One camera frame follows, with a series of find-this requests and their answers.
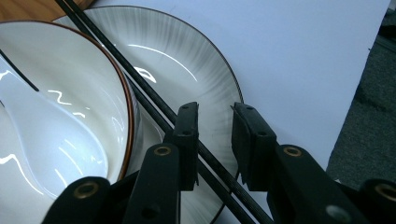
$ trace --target spoon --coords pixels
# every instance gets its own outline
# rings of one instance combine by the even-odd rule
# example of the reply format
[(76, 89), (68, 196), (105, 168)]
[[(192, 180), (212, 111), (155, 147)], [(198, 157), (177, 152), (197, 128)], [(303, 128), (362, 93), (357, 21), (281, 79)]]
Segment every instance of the spoon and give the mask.
[(0, 101), (38, 185), (55, 199), (84, 176), (106, 177), (107, 156), (97, 137), (0, 54)]

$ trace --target gray carpet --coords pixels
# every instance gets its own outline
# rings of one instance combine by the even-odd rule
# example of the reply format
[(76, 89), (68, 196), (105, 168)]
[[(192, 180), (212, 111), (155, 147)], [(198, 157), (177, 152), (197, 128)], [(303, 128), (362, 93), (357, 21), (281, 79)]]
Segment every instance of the gray carpet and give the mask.
[(379, 40), (327, 169), (331, 178), (353, 189), (370, 178), (396, 182), (396, 42)]

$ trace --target dish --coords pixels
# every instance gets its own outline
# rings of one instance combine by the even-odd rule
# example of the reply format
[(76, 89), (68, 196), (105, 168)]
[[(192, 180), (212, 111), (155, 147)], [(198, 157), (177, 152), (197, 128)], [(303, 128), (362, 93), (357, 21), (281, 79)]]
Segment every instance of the dish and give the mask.
[[(216, 47), (199, 31), (170, 15), (142, 7), (99, 7), (85, 10), (149, 85), (177, 112), (181, 105), (199, 104), (201, 141), (236, 175), (231, 149), (233, 112), (242, 96), (233, 71)], [(75, 27), (68, 18), (56, 22)], [(163, 132), (141, 108), (143, 149), (160, 143)], [(140, 167), (134, 157), (131, 171)], [(192, 192), (181, 193), (181, 223), (211, 222), (222, 201), (200, 178)]]
[[(107, 179), (114, 183), (125, 175), (138, 113), (123, 74), (108, 54), (60, 24), (13, 21), (0, 23), (0, 29), (0, 48), (8, 58), (42, 94), (97, 136), (107, 155)], [(0, 123), (0, 223), (40, 223), (53, 199), (30, 173), (2, 105)]]

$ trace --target white tabletop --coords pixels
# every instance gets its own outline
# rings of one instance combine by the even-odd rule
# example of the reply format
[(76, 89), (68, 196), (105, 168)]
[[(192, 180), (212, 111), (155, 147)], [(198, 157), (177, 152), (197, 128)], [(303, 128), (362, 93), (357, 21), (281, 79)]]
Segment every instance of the white tabletop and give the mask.
[[(389, 0), (97, 0), (176, 16), (224, 55), (245, 104), (280, 144), (308, 150), (325, 169)], [(254, 197), (265, 205), (265, 194)], [(237, 223), (224, 209), (216, 223)]]

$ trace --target white bowl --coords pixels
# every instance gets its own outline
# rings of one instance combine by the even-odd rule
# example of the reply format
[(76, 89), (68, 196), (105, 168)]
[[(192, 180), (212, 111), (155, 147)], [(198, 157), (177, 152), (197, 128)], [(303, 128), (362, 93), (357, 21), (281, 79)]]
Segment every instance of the white bowl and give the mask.
[[(218, 49), (186, 22), (156, 10), (99, 7), (85, 12), (175, 112), (181, 105), (198, 102), (200, 140), (236, 175), (230, 105), (241, 102), (242, 95)], [(56, 22), (75, 27), (66, 17)], [(163, 132), (141, 111), (146, 149), (160, 143)], [(133, 158), (133, 170), (141, 161)], [(199, 178), (194, 191), (181, 193), (181, 223), (209, 223), (222, 207), (219, 197)]]
[[(105, 177), (111, 183), (122, 178), (133, 154), (138, 113), (112, 58), (87, 36), (59, 24), (3, 22), (0, 30), (0, 48), (8, 58), (98, 137), (108, 160)], [(0, 223), (39, 223), (53, 200), (35, 182), (1, 105), (0, 123)]]

